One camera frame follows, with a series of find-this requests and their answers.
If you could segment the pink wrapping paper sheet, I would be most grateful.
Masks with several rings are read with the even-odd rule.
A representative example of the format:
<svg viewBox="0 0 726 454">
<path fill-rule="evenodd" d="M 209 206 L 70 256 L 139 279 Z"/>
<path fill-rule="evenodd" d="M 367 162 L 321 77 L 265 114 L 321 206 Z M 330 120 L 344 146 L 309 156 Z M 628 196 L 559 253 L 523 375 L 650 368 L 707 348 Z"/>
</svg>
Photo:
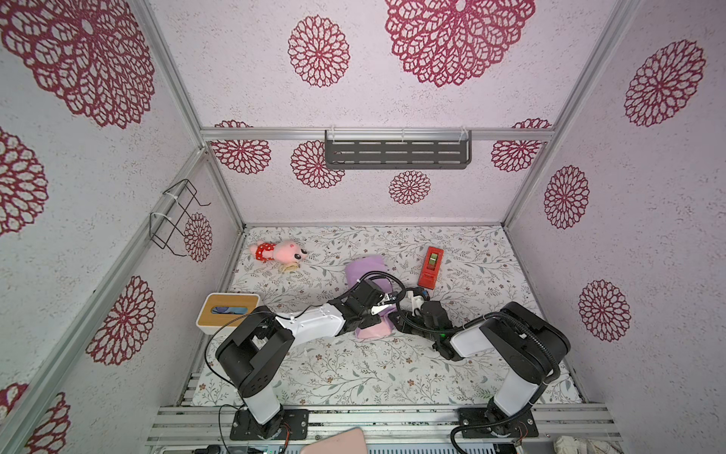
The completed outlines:
<svg viewBox="0 0 726 454">
<path fill-rule="evenodd" d="M 382 255 L 369 255 L 350 262 L 345 267 L 345 276 L 348 287 L 351 288 L 357 280 L 367 272 L 387 272 Z M 377 323 L 367 328 L 357 328 L 355 338 L 360 342 L 368 342 L 387 338 L 393 334 L 394 325 L 388 318 L 389 310 L 384 310 L 377 315 Z"/>
</svg>

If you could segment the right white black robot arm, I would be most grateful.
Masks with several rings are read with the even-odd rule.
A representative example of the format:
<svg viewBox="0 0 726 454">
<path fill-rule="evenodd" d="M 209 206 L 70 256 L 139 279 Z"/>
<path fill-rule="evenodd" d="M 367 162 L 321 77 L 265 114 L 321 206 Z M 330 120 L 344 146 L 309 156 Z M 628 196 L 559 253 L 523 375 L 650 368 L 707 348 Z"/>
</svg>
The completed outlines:
<svg viewBox="0 0 726 454">
<path fill-rule="evenodd" d="M 455 327 L 439 301 L 422 288 L 403 289 L 393 299 L 396 328 L 427 338 L 448 361 L 463 361 L 495 351 L 510 367 L 491 398 L 487 422 L 505 424 L 526 414 L 551 382 L 561 376 L 560 363 L 571 351 L 563 332 L 524 306 L 509 302 L 500 310 Z"/>
</svg>

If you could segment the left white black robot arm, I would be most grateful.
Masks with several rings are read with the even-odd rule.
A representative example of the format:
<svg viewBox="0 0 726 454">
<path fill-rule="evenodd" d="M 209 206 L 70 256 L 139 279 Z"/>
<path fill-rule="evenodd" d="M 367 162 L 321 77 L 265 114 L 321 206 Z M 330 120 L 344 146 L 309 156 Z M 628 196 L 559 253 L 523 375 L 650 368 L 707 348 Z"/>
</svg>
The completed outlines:
<svg viewBox="0 0 726 454">
<path fill-rule="evenodd" d="M 221 342 L 215 360 L 259 426 L 277 425 L 283 407 L 271 385 L 293 347 L 335 338 L 369 327 L 381 306 L 400 303 L 405 284 L 388 272 L 366 272 L 342 295 L 298 314 L 282 315 L 267 306 L 236 319 L 239 325 Z"/>
</svg>

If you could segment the white wooden tissue box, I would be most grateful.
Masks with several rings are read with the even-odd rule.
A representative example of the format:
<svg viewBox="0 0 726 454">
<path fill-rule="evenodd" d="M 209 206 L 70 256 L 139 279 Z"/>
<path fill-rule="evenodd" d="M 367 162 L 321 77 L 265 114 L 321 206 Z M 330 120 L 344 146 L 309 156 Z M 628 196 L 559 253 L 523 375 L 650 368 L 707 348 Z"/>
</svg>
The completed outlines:
<svg viewBox="0 0 726 454">
<path fill-rule="evenodd" d="M 198 315 L 196 326 L 206 335 L 214 334 L 226 323 L 246 316 L 260 305 L 254 293 L 210 293 Z"/>
</svg>

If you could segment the red tape dispenser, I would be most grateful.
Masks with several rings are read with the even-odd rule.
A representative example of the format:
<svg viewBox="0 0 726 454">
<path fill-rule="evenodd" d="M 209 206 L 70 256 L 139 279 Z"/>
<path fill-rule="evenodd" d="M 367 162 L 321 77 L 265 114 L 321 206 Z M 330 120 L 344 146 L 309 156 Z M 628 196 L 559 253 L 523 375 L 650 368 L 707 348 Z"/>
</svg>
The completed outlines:
<svg viewBox="0 0 726 454">
<path fill-rule="evenodd" d="M 427 249 L 418 280 L 419 287 L 430 289 L 431 291 L 436 288 L 443 260 L 444 251 L 442 249 L 436 247 L 429 247 Z"/>
</svg>

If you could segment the pink plush toy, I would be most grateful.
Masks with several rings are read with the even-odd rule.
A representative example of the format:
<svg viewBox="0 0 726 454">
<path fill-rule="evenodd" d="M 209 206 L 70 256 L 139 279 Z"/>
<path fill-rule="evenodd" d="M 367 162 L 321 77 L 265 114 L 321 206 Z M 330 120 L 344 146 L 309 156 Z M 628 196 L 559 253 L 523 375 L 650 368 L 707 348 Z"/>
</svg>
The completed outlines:
<svg viewBox="0 0 726 454">
<path fill-rule="evenodd" d="M 253 258 L 260 262 L 276 262 L 281 265 L 297 265 L 308 256 L 308 252 L 298 243 L 285 240 L 278 243 L 258 242 L 249 247 Z"/>
</svg>

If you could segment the pink cloth at bottom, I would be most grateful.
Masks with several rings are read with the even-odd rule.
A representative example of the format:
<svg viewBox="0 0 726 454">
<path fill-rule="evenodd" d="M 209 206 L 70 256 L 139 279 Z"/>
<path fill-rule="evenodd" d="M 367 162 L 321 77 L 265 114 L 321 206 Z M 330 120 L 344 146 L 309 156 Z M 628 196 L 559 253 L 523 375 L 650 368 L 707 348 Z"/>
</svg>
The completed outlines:
<svg viewBox="0 0 726 454">
<path fill-rule="evenodd" d="M 344 431 L 314 444 L 305 446 L 300 454 L 368 454 L 368 446 L 362 429 Z"/>
</svg>

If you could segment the white cloth bottom right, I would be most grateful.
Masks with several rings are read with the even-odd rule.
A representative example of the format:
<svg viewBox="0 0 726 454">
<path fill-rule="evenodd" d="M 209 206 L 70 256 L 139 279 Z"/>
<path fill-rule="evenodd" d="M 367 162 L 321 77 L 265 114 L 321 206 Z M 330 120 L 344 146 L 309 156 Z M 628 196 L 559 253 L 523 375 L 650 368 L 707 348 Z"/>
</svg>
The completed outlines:
<svg viewBox="0 0 726 454">
<path fill-rule="evenodd" d="M 571 436 L 558 437 L 554 450 L 557 454 L 623 454 L 616 443 Z"/>
</svg>

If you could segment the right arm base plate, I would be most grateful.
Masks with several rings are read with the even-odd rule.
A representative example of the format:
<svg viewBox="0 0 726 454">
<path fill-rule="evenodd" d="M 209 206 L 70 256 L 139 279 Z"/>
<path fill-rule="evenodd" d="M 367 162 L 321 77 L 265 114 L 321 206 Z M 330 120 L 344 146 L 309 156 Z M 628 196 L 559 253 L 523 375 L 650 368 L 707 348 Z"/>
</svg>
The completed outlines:
<svg viewBox="0 0 726 454">
<path fill-rule="evenodd" d="M 460 408 L 457 410 L 461 436 L 478 438 L 537 438 L 537 428 L 531 410 L 520 410 L 507 416 L 494 408 Z"/>
</svg>

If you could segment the grey wall shelf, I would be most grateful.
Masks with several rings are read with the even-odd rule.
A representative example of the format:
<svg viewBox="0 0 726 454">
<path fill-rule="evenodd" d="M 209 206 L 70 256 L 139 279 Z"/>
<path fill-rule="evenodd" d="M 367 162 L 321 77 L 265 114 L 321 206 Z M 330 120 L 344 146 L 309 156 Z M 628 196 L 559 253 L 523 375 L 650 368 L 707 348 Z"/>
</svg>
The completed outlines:
<svg viewBox="0 0 726 454">
<path fill-rule="evenodd" d="M 469 132 L 456 139 L 338 139 L 324 136 L 323 157 L 334 170 L 461 170 L 472 162 Z"/>
</svg>

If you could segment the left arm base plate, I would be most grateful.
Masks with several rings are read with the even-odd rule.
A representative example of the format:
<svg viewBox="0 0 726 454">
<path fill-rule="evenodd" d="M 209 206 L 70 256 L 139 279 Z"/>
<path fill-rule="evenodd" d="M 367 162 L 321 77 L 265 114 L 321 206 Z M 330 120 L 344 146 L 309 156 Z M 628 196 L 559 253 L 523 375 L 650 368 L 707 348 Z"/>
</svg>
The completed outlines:
<svg viewBox="0 0 726 454">
<path fill-rule="evenodd" d="M 232 441 L 299 441 L 307 437 L 308 410 L 279 410 L 270 421 L 261 424 L 248 410 L 234 414 L 230 432 Z"/>
</svg>

